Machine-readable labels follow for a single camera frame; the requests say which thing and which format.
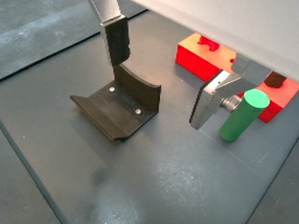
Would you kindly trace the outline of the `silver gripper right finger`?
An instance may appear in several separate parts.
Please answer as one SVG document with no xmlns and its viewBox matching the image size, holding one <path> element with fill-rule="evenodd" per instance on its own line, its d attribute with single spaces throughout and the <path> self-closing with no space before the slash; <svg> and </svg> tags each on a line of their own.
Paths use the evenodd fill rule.
<svg viewBox="0 0 299 224">
<path fill-rule="evenodd" d="M 219 71 L 200 87 L 190 118 L 196 130 L 218 112 L 223 100 L 258 87 L 271 73 L 270 68 L 241 54 L 231 70 L 233 73 Z"/>
</svg>

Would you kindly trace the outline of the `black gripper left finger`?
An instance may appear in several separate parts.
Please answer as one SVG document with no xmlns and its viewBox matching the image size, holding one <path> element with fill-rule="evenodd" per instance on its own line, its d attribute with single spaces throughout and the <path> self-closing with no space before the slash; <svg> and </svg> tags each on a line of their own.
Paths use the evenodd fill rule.
<svg viewBox="0 0 299 224">
<path fill-rule="evenodd" d="M 99 20 L 110 63 L 115 67 L 128 59 L 131 53 L 127 17 L 120 12 L 118 0 L 88 0 L 88 3 Z"/>
</svg>

